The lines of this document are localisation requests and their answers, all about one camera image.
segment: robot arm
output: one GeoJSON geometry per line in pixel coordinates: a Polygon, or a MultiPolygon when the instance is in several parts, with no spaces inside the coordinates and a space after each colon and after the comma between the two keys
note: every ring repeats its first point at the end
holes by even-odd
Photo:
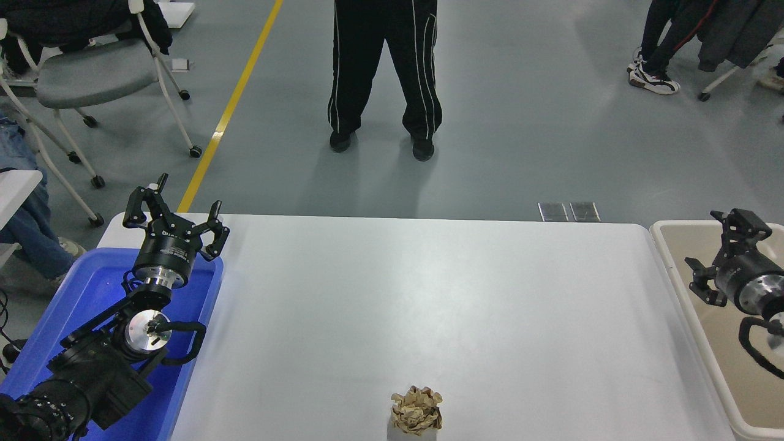
{"type": "Polygon", "coordinates": [[[708,268],[697,259],[685,259],[693,277],[689,289],[707,304],[723,307],[730,301],[748,314],[739,328],[741,346],[760,366],[784,379],[784,372],[749,339],[752,326],[762,326],[768,331],[768,345],[784,357],[784,269],[757,249],[757,243],[770,237],[772,230],[748,210],[734,209],[726,216],[717,211],[710,214],[722,225],[721,248],[708,268]],[[715,290],[708,285],[710,281],[715,290]]]}
{"type": "Polygon", "coordinates": [[[195,225],[172,213],[157,184],[138,187],[129,198],[123,225],[145,230],[133,265],[134,282],[123,283],[126,297],[65,337],[64,350],[47,367],[52,376],[33,391],[13,399],[0,394],[2,441],[65,441],[86,434],[88,422],[106,429],[124,417],[151,391],[147,375],[158,365],[181,365],[198,354],[206,334],[199,322],[170,322],[163,309],[172,290],[185,286],[197,253],[206,260],[220,255],[229,228],[219,220],[220,201],[209,219],[195,225]],[[151,218],[142,211],[146,203],[151,218]],[[202,250],[201,235],[215,238],[202,250]],[[190,351],[166,358],[172,332],[195,332],[190,351]],[[142,363],[134,369],[132,365],[142,363]]]}

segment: yellow floor line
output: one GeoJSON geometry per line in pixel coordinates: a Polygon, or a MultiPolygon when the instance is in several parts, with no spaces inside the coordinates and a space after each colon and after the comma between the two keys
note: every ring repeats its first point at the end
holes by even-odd
{"type": "Polygon", "coordinates": [[[191,204],[196,197],[196,192],[201,186],[201,182],[204,180],[204,175],[207,173],[210,162],[212,162],[212,157],[215,156],[215,151],[218,150],[218,144],[220,144],[220,140],[223,138],[226,126],[229,125],[231,116],[234,114],[234,109],[237,107],[237,103],[239,102],[240,97],[242,97],[242,93],[245,91],[245,86],[248,84],[251,73],[253,73],[253,68],[256,66],[256,61],[259,59],[261,49],[264,47],[264,42],[267,40],[267,36],[272,30],[275,18],[278,17],[278,11],[281,10],[281,5],[283,5],[283,0],[275,0],[275,5],[272,6],[272,11],[267,18],[267,23],[264,24],[264,29],[261,31],[261,35],[259,35],[259,39],[256,41],[256,46],[253,47],[250,58],[248,58],[248,63],[245,64],[245,69],[242,71],[242,75],[240,76],[237,85],[234,87],[234,92],[231,94],[229,104],[226,105],[226,109],[220,117],[218,126],[215,128],[215,133],[212,134],[212,139],[210,139],[209,144],[207,145],[207,150],[201,157],[201,161],[194,172],[194,176],[191,178],[191,183],[188,184],[188,188],[185,190],[183,200],[180,201],[180,206],[177,207],[177,211],[180,213],[187,212],[191,209],[191,204]]]}

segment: crumpled paper ball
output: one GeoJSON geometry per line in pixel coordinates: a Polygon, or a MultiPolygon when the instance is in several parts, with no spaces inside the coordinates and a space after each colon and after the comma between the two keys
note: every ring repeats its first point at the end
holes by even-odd
{"type": "Polygon", "coordinates": [[[441,394],[430,388],[412,386],[405,396],[393,394],[392,422],[405,433],[422,436],[428,428],[441,428],[441,411],[438,404],[444,401],[441,394]]]}

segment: white tabletop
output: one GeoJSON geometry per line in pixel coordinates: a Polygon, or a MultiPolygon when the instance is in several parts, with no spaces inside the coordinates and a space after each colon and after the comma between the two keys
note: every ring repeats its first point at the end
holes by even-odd
{"type": "Polygon", "coordinates": [[[42,177],[38,170],[8,170],[0,173],[0,228],[16,213],[42,177]]]}
{"type": "MultiPolygon", "coordinates": [[[[642,227],[223,219],[172,441],[400,439],[411,385],[443,395],[440,441],[734,439],[642,227]]],[[[141,239],[116,217],[99,246],[141,239]]]]}

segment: chair leg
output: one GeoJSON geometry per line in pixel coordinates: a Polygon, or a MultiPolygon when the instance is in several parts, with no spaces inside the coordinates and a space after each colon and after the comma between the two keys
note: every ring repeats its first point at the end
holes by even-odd
{"type": "Polygon", "coordinates": [[[11,90],[11,87],[8,85],[7,82],[5,82],[5,79],[3,79],[1,75],[0,75],[0,86],[2,87],[2,89],[5,92],[6,96],[11,99],[11,102],[13,102],[13,105],[15,105],[16,108],[19,109],[20,112],[22,112],[22,115],[24,115],[24,117],[27,119],[27,121],[30,124],[33,124],[36,127],[38,127],[39,130],[41,130],[50,140],[52,140],[52,142],[60,150],[63,151],[63,153],[68,155],[68,158],[71,160],[71,162],[73,162],[74,164],[80,163],[79,157],[76,155],[76,152],[75,151],[68,151],[68,149],[65,148],[63,143],[61,143],[60,140],[57,139],[57,137],[55,137],[54,134],[52,134],[52,132],[50,132],[49,129],[47,129],[46,126],[44,126],[42,122],[40,122],[37,118],[35,118],[30,113],[30,111],[26,107],[24,107],[24,104],[22,104],[22,102],[19,101],[19,98],[11,90]]]}
{"type": "Polygon", "coordinates": [[[732,74],[734,74],[740,67],[734,66],[732,69],[727,71],[724,75],[719,78],[716,78],[715,81],[710,83],[702,92],[699,94],[698,98],[700,101],[708,101],[710,98],[710,91],[716,89],[725,79],[730,78],[732,74]]]}
{"type": "Polygon", "coordinates": [[[95,211],[93,211],[93,209],[91,209],[87,205],[87,203],[84,201],[84,199],[82,199],[82,197],[79,196],[79,194],[76,192],[76,190],[74,190],[74,188],[71,186],[71,183],[68,182],[68,180],[65,179],[65,176],[63,176],[63,174],[60,172],[60,170],[57,169],[57,167],[55,167],[54,163],[52,162],[52,159],[49,157],[49,153],[44,148],[44,143],[43,143],[43,141],[41,141],[41,136],[38,134],[38,126],[36,126],[35,124],[31,124],[31,132],[33,133],[33,136],[35,137],[35,141],[36,141],[36,144],[38,146],[38,148],[36,148],[35,151],[33,151],[33,153],[40,154],[41,158],[44,160],[44,162],[46,163],[46,166],[49,168],[49,170],[52,173],[54,173],[54,175],[57,177],[57,179],[60,181],[60,183],[63,184],[63,187],[65,187],[65,189],[68,191],[68,193],[71,194],[71,197],[73,197],[74,200],[76,201],[76,203],[79,204],[79,206],[85,211],[85,213],[87,213],[87,216],[89,217],[90,224],[93,227],[99,227],[99,226],[103,225],[103,217],[100,214],[98,214],[95,211]]]}
{"type": "Polygon", "coordinates": [[[188,132],[185,131],[185,126],[183,126],[183,122],[180,120],[180,116],[177,114],[177,111],[174,109],[174,104],[172,104],[172,99],[169,97],[169,91],[166,90],[166,84],[163,82],[163,73],[162,70],[163,63],[158,59],[155,58],[155,69],[158,72],[158,85],[161,87],[161,92],[163,92],[163,97],[166,99],[166,103],[169,105],[169,110],[172,111],[172,115],[174,115],[174,119],[177,121],[177,127],[180,128],[180,133],[183,134],[183,138],[188,146],[188,151],[191,153],[192,158],[198,158],[201,156],[201,149],[198,146],[195,146],[191,142],[191,137],[188,136],[188,132]]]}
{"type": "Polygon", "coordinates": [[[68,129],[65,127],[65,124],[63,124],[63,119],[60,117],[60,110],[53,109],[52,112],[54,113],[54,119],[57,122],[57,126],[59,126],[60,130],[63,131],[63,134],[65,135],[65,138],[68,140],[68,143],[71,144],[71,147],[74,149],[76,154],[82,160],[82,163],[85,165],[85,167],[87,167],[87,171],[90,173],[90,176],[92,176],[90,182],[93,184],[93,187],[95,188],[104,187],[106,183],[103,182],[103,178],[98,176],[98,173],[96,173],[93,166],[90,165],[90,162],[87,160],[87,157],[79,148],[79,146],[76,144],[76,141],[71,136],[71,133],[68,132],[68,129]]]}
{"type": "Polygon", "coordinates": [[[98,121],[90,115],[87,115],[85,111],[81,108],[74,108],[76,113],[82,116],[82,121],[85,122],[85,125],[88,126],[90,129],[95,129],[98,126],[98,121]]]}
{"type": "Polygon", "coordinates": [[[166,63],[163,60],[163,56],[160,52],[155,53],[155,59],[161,64],[161,66],[163,66],[163,70],[166,71],[166,75],[169,77],[169,80],[171,80],[174,88],[177,89],[177,94],[180,95],[180,99],[183,101],[188,101],[191,98],[191,94],[188,93],[187,90],[181,89],[180,85],[177,84],[177,80],[174,79],[174,74],[172,73],[171,69],[166,67],[166,63]]]}

